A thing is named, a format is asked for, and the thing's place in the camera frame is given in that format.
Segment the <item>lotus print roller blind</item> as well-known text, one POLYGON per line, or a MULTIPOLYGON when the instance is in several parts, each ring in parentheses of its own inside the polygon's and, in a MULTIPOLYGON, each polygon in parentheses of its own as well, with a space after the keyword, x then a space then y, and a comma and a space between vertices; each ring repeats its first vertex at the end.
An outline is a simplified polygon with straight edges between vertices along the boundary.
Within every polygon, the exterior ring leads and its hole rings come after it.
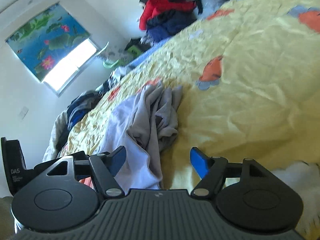
POLYGON ((6 39, 23 64, 42 81, 90 33, 59 3, 39 13, 6 39))

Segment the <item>light lavender garment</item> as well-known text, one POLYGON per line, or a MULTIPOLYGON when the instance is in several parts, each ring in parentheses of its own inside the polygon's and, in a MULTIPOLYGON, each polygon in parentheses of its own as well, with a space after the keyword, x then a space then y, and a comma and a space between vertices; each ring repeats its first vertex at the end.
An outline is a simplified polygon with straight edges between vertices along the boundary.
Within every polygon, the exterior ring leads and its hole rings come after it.
POLYGON ((107 120, 99 151, 125 147, 125 163, 115 180, 126 193, 129 189, 161 188, 163 176, 153 116, 158 103, 159 96, 132 96, 114 108, 107 120))

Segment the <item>white wall switch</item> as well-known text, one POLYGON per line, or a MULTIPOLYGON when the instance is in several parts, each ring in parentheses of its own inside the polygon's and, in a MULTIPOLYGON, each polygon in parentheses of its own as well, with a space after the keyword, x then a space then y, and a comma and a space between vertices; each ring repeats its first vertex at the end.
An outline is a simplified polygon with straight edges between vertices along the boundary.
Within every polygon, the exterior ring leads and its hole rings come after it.
POLYGON ((27 108, 27 107, 25 107, 25 106, 22 107, 20 113, 18 114, 19 120, 22 121, 22 120, 26 117, 26 115, 28 114, 28 112, 29 112, 29 108, 27 108))

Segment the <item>aluminium frame window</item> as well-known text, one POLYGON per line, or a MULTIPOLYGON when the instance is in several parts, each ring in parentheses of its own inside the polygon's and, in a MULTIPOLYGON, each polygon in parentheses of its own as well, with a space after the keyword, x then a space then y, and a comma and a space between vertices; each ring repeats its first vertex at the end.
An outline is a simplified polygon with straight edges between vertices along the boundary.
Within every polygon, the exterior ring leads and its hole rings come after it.
POLYGON ((59 97, 98 51, 99 48, 89 38, 84 40, 57 63, 42 83, 59 97))

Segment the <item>green plastic chair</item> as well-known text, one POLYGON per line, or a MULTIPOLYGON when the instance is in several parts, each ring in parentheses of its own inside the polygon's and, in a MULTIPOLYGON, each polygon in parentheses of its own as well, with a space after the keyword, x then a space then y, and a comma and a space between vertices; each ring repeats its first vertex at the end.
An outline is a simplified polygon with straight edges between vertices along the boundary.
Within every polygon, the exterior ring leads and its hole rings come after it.
POLYGON ((118 66, 123 67, 135 59, 135 57, 128 51, 110 44, 107 45, 101 55, 103 56, 103 66, 105 68, 116 68, 118 66))

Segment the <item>grey crumpled garment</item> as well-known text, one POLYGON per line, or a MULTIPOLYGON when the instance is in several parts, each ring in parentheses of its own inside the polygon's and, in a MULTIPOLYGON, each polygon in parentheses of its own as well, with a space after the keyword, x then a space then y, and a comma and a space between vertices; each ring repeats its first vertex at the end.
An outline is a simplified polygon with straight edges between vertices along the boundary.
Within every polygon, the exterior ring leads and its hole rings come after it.
POLYGON ((182 94, 182 86, 165 87, 159 82, 145 86, 135 98, 132 124, 126 133, 146 154, 146 168, 156 183, 163 179, 160 154, 178 136, 177 110, 182 94))

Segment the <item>pile of red dark clothes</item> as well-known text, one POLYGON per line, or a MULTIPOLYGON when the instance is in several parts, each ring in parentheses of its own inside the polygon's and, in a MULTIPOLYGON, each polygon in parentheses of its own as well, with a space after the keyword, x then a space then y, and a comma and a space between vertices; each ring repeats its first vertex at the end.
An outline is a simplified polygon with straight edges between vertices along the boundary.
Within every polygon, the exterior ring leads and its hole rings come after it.
POLYGON ((178 34, 196 20, 216 16, 230 0, 139 0, 143 12, 138 19, 140 31, 151 43, 158 43, 178 34))

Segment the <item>white floral pillow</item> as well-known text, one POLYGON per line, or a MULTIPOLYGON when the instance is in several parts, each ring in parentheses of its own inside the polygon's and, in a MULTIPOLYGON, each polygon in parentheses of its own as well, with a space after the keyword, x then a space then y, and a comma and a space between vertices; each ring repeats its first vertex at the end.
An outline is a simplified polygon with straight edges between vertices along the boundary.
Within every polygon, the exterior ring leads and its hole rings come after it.
POLYGON ((107 44, 96 53, 96 57, 107 64, 114 64, 124 58, 124 53, 117 46, 107 42, 107 44))

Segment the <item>yellow carrot print bedsheet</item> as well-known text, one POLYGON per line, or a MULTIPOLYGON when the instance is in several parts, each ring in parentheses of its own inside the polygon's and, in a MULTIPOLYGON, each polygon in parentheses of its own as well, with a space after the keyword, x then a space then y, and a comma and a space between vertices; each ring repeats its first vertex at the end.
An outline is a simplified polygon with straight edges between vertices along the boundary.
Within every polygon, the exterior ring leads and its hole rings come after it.
POLYGON ((319 0, 232 0, 159 48, 77 123, 62 155, 92 154, 112 109, 147 85, 182 86, 178 136, 161 156, 166 189, 199 181, 196 146, 269 170, 319 162, 319 0))

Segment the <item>white quilted comforter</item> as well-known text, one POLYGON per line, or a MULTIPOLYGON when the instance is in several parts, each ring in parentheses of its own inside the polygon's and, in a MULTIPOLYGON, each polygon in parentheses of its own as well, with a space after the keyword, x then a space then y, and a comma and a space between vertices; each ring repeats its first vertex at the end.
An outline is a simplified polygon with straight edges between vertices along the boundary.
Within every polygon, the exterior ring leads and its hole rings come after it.
POLYGON ((54 121, 50 134, 49 145, 44 153, 43 162, 53 160, 59 156, 68 138, 67 111, 62 111, 54 121))

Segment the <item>stack of dark folded clothes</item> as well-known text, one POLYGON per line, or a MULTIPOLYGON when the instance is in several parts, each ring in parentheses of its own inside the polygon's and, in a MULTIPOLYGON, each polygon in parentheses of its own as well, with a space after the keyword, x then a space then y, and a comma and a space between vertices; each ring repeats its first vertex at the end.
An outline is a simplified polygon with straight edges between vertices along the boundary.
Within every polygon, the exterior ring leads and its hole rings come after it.
POLYGON ((102 97, 129 72, 133 70, 130 66, 117 67, 109 78, 96 90, 88 90, 75 98, 66 111, 62 113, 62 125, 56 125, 57 136, 53 143, 54 149, 60 152, 67 143, 67 138, 72 128, 82 120, 82 118, 96 107, 102 97))

